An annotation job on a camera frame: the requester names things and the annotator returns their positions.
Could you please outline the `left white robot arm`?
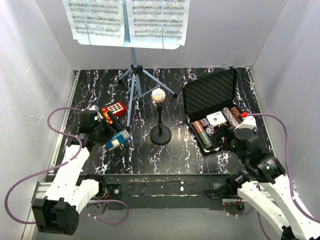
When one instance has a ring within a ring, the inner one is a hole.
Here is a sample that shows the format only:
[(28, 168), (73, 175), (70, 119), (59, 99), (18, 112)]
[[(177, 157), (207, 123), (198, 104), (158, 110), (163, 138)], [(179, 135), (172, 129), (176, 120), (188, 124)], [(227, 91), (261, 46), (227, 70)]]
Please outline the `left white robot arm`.
[(32, 203), (39, 232), (72, 236), (80, 213), (87, 205), (107, 205), (111, 191), (102, 177), (87, 176), (79, 181), (85, 162), (95, 146), (115, 140), (124, 127), (107, 108), (83, 110), (74, 132), (68, 134), (64, 159), (54, 180)]

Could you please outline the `black microphone stand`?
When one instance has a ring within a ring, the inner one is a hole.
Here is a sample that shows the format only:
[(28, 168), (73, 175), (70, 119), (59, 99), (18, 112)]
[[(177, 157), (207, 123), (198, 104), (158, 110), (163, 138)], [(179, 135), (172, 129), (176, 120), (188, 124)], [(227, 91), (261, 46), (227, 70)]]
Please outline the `black microphone stand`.
[(150, 135), (149, 135), (151, 142), (157, 146), (164, 146), (168, 144), (172, 138), (171, 130), (166, 125), (163, 125), (162, 111), (163, 111), (163, 104), (158, 103), (157, 104), (158, 124), (157, 126), (151, 129)]

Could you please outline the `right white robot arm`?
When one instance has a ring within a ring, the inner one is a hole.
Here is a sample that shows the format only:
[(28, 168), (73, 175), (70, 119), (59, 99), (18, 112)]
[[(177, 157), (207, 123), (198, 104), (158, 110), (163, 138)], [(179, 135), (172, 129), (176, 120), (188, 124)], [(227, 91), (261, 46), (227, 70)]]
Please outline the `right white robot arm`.
[(297, 207), (289, 173), (271, 153), (264, 152), (260, 138), (251, 128), (221, 124), (213, 134), (213, 146), (221, 144), (235, 153), (247, 173), (228, 177), (227, 195), (241, 198), (256, 209), (277, 231), (282, 240), (318, 240), (320, 224), (304, 207)]

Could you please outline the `pink toy microphone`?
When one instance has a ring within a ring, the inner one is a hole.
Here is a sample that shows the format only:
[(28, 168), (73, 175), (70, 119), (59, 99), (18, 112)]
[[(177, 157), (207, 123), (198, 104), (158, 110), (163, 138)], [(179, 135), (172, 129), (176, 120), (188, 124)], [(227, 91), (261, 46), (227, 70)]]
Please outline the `pink toy microphone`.
[(161, 88), (157, 88), (152, 91), (151, 98), (155, 103), (162, 103), (166, 98), (166, 93)]

